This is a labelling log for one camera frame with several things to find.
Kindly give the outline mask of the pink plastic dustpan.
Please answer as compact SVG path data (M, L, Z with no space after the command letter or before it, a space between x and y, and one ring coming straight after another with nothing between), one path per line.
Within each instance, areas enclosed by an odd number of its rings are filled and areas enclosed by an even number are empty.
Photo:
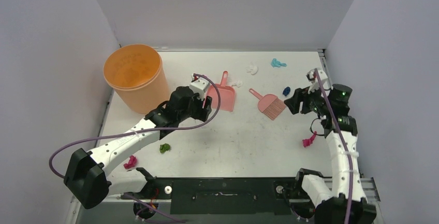
M211 108L218 108L218 94L214 88L217 86L219 90L219 96L221 98L220 110L232 112L234 110L236 91L232 86L227 85L228 72L224 71L221 82L219 84L213 84L207 90L207 96L212 98Z

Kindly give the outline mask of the pink hand brush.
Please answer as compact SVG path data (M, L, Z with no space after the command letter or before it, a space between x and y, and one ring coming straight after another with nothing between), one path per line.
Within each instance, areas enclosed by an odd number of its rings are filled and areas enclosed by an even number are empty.
M252 88L249 92L258 99L258 110L272 121L286 109L286 105L274 94L261 95Z

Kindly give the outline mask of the green paper scrap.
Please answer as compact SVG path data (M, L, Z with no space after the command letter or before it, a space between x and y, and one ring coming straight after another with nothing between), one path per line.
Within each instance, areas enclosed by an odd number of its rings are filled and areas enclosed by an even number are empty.
M171 150L171 146L170 146L170 144L168 144L168 143L164 143L164 144L161 144L161 145L159 146L159 152L160 152L161 154L164 154L165 152L167 152L167 151L169 151L169 150Z

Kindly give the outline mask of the orange plastic bucket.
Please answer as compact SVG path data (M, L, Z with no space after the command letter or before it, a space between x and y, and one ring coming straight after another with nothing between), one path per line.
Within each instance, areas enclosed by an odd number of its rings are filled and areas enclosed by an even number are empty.
M134 112L147 114L169 99L170 90L159 53L145 44L119 48L105 61L106 82Z

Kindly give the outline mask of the magenta paper scrap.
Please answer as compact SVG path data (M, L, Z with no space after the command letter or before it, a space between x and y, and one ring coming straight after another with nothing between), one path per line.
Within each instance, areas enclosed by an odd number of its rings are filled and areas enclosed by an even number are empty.
M138 163L138 159L136 156L131 155L127 163L123 164L124 169L129 170L135 168Z
M302 140L303 147L308 147L308 146L312 145L316 136L317 136L317 132L314 131L313 134L309 138L303 139Z

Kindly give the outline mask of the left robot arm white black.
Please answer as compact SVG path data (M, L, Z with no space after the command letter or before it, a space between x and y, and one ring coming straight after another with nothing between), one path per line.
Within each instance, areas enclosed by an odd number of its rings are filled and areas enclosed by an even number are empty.
M111 172L145 146L180 130L180 123L186 119L203 124L211 121L209 87L210 83L201 79L189 86L179 86L168 101L150 111L129 131L108 136L110 142L89 151L80 148L73 152L64 176L66 187L85 209L94 208L115 193L135 192L141 198L149 198L155 185L145 169L133 169L120 180L110 179Z

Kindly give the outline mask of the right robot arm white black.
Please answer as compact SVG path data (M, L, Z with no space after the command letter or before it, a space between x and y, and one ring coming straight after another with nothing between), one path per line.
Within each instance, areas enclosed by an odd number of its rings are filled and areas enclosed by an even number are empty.
M358 128L348 114L351 93L350 87L334 84L327 96L320 89L310 91L307 87L296 89L291 98L284 100L292 114L317 114L329 147L331 187L321 173L308 169L300 169L292 184L295 195L311 199L315 223L373 223L377 215L361 184Z

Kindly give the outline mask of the dark blue paper scrap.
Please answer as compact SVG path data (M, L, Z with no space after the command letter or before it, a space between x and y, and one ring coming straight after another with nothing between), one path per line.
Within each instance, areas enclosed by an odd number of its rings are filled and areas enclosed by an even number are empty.
M282 94L283 94L283 96L288 96L289 94L290 94L290 92L291 92L291 89L290 89L290 87L288 86L288 87L285 87L284 89L283 89L283 92L282 92Z

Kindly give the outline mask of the white paper scrap by dustpan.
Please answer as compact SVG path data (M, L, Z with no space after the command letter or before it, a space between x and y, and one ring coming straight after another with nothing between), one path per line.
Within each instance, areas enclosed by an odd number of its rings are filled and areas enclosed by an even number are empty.
M232 87L242 87L243 86L243 82L242 81L234 81L231 83Z

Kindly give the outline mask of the teal paper scrap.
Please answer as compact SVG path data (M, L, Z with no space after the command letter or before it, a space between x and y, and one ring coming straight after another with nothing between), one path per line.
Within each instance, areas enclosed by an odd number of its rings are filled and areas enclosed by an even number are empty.
M280 68L280 67L287 66L286 63L282 63L282 62L278 61L276 58L273 58L270 64L273 68L275 68L275 67Z

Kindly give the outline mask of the white paper scrap upper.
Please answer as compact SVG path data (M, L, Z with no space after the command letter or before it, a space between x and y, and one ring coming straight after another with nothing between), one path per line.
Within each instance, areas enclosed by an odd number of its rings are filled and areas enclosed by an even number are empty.
M258 69L259 69L258 66L250 64L249 66L246 67L246 72L254 76L258 72Z

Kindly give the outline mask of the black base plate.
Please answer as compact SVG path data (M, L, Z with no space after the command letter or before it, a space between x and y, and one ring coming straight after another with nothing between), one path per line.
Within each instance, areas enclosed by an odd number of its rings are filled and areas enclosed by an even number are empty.
M128 192L139 200L168 200L171 214L256 214L305 217L315 213L310 198L293 177L170 178L148 182L140 192Z

